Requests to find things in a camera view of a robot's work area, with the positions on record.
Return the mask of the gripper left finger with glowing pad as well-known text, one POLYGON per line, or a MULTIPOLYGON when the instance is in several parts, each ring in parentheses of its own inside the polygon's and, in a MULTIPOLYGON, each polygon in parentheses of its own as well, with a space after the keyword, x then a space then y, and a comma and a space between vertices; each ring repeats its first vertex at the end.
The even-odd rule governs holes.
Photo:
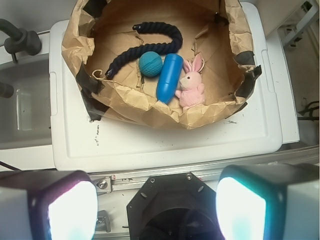
POLYGON ((98 195, 82 170, 0 173, 2 240, 91 240, 98 195))

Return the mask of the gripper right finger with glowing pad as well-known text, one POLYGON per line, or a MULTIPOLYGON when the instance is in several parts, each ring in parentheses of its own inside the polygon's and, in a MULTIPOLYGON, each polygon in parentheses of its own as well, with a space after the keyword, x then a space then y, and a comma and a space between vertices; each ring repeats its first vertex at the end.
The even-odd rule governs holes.
POLYGON ((219 177, 215 206, 226 240, 318 240, 320 167, 228 165, 219 177))

